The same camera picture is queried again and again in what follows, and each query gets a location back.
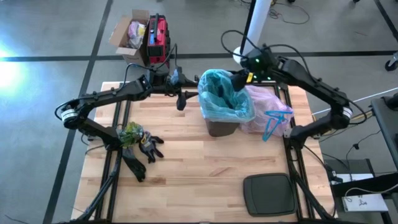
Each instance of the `teal plastic bag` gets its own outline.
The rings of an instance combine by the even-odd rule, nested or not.
[[[226,70],[210,69],[198,84],[199,103],[203,117],[210,121],[243,123],[254,119],[254,103],[246,89],[233,90]]]

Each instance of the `trash can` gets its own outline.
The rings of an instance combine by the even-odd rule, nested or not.
[[[207,70],[198,84],[201,113],[210,136],[233,134],[240,123],[254,119],[254,103],[246,89],[234,91],[229,76],[221,69]]]

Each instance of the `red power station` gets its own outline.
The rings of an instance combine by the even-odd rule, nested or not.
[[[147,53],[150,64],[163,63],[170,52],[169,28],[166,17],[151,16],[149,19],[149,38]]]

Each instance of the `white cable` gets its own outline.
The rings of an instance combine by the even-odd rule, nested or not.
[[[383,92],[381,92],[381,93],[376,93],[376,94],[373,94],[373,95],[370,95],[370,96],[366,96],[366,97],[361,98],[361,99],[354,100],[354,103],[356,103],[356,102],[358,102],[358,101],[361,101],[361,100],[366,100],[366,99],[371,98],[371,97],[374,97],[374,96],[378,96],[378,95],[381,95],[381,94],[385,94],[385,93],[388,93],[388,92],[391,92],[391,91],[394,91],[394,90],[398,90],[398,87],[392,88],[392,89],[387,90],[387,91],[383,91]],[[323,113],[323,112],[326,112],[326,111],[330,111],[330,108],[329,108],[329,109],[325,109],[325,110],[321,110],[321,111],[318,111],[318,112],[315,112],[315,113],[313,113],[312,115],[320,114],[320,113]]]
[[[347,201],[351,202],[352,200],[350,198],[347,198],[347,194],[348,194],[348,192],[350,192],[352,190],[362,190],[364,192],[373,193],[373,194],[383,194],[383,193],[386,193],[386,192],[388,192],[388,191],[390,191],[390,190],[392,190],[392,189],[394,189],[396,187],[398,187],[398,184],[395,184],[394,186],[390,187],[389,189],[383,190],[383,191],[380,191],[380,192],[374,192],[374,191],[371,191],[371,190],[361,189],[359,187],[353,187],[353,188],[347,190],[347,192],[344,194],[344,197],[347,199]]]

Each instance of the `concrete floor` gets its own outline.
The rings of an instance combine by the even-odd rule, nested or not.
[[[106,3],[107,0],[0,1],[0,57],[90,56]],[[398,27],[398,4],[393,0],[381,3]],[[290,44],[302,52],[398,50],[398,41],[374,1],[362,0],[354,6],[347,0],[296,0],[295,5],[305,8],[310,21],[292,25],[268,18],[260,42]],[[220,35],[227,29],[243,31],[248,14],[247,6],[238,0],[114,0],[98,55],[114,55],[115,48],[108,39],[119,18],[130,15],[131,9],[165,14],[172,43],[178,43],[180,54],[224,53]],[[302,13],[288,7],[275,9],[286,20],[303,19]],[[240,41],[238,35],[226,37],[230,49],[239,46]],[[398,71],[384,70],[389,59],[390,56],[308,57],[307,62],[315,77],[322,77],[356,100],[398,86]],[[209,68],[239,68],[230,58],[186,59],[178,64],[190,78]],[[30,224],[43,222],[68,132],[54,117],[53,110],[78,96],[87,66],[87,60],[0,62],[0,223],[15,223],[4,215]],[[99,90],[105,81],[121,81],[125,66],[121,60],[95,62],[87,91]],[[129,80],[141,73],[142,70],[131,70]],[[313,112],[328,108],[311,95],[308,99]],[[359,105],[367,107],[370,100]],[[345,159],[353,143],[378,130],[373,118],[321,143],[322,151]],[[77,134],[53,222],[70,218],[85,149]],[[361,150],[350,154],[350,159],[364,158],[371,160],[376,172],[395,170],[381,135],[366,140]],[[398,223],[396,212],[392,213]],[[365,223],[380,221],[376,213],[372,218],[357,213],[339,215]]]

